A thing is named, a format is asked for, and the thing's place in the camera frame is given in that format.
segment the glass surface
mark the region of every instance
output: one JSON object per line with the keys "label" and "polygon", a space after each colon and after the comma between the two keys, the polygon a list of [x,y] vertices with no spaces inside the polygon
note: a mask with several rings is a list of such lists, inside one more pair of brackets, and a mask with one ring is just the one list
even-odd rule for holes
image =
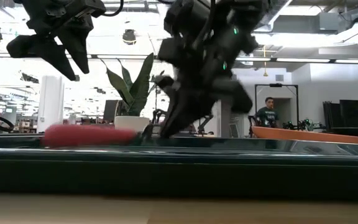
{"label": "glass surface", "polygon": [[[0,151],[10,149],[51,150],[43,147],[41,135],[0,135]],[[171,138],[143,139],[128,146],[68,147],[57,151],[109,151],[216,155],[291,155],[358,157],[358,144],[271,139]]]}

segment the white pot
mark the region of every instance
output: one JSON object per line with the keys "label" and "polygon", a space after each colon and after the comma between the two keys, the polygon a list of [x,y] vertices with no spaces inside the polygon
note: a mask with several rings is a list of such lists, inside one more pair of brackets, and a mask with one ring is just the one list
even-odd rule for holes
{"label": "white pot", "polygon": [[117,129],[131,129],[137,132],[143,132],[144,128],[150,124],[148,118],[136,116],[116,116],[114,126]]}

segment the black robotic gripper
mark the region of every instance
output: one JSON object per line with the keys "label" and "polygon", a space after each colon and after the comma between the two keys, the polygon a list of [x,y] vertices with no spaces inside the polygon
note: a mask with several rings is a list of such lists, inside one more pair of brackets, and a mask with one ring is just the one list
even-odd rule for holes
{"label": "black robotic gripper", "polygon": [[[22,4],[30,20],[27,26],[34,35],[19,35],[7,45],[12,58],[40,57],[69,80],[74,71],[65,51],[83,73],[89,73],[86,38],[93,29],[91,17],[106,12],[101,0],[14,0]],[[63,45],[55,41],[58,37]]]}
{"label": "black robotic gripper", "polygon": [[[251,32],[269,9],[269,0],[222,0],[211,8],[204,0],[176,0],[167,12],[158,58],[178,69],[176,79],[160,78],[157,85],[170,97],[160,136],[167,138],[211,114],[215,102],[231,103],[232,112],[248,113],[252,100],[232,79],[231,68],[240,51],[258,46]],[[200,31],[214,11],[205,34]]]}

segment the orange tray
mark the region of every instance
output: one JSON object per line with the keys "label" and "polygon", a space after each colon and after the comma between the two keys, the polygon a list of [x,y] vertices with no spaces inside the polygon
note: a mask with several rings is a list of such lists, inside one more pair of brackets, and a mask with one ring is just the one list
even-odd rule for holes
{"label": "orange tray", "polygon": [[282,139],[282,140],[304,140],[304,141],[323,141],[358,144],[357,136],[346,136],[342,134],[326,134],[311,131],[297,131],[280,128],[252,127],[252,132],[258,138]]}

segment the green shirt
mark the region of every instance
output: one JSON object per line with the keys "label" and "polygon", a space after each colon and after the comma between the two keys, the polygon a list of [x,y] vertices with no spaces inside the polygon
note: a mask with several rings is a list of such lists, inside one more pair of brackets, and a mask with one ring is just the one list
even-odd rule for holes
{"label": "green shirt", "polygon": [[277,112],[274,109],[269,109],[267,107],[259,109],[255,117],[260,119],[263,127],[270,127],[270,123],[275,124],[275,122],[278,121]]}

